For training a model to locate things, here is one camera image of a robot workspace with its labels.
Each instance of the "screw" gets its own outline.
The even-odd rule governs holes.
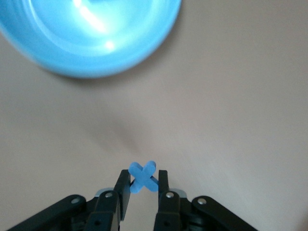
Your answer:
[[[205,205],[206,204],[206,200],[204,198],[199,198],[198,199],[198,204]]]
[[[106,193],[105,197],[106,197],[106,198],[112,197],[112,193],[111,193],[111,192]]]
[[[79,197],[76,197],[75,199],[71,200],[71,203],[72,204],[76,204],[80,201],[80,198]]]
[[[172,198],[172,197],[174,197],[174,194],[173,194],[172,192],[168,192],[168,193],[166,194],[166,197]]]

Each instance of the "beige surface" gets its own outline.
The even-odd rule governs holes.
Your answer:
[[[165,43],[120,75],[48,73],[0,37],[0,230],[91,199],[153,159],[189,199],[262,231],[308,230],[308,2],[185,0]],[[152,230],[155,193],[123,231]]]

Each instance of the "blue x-shaped object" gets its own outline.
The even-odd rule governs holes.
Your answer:
[[[131,163],[128,169],[129,173],[135,178],[130,186],[131,193],[139,193],[143,186],[150,191],[158,191],[158,180],[153,177],[156,171],[156,163],[149,161],[144,167],[137,162]]]

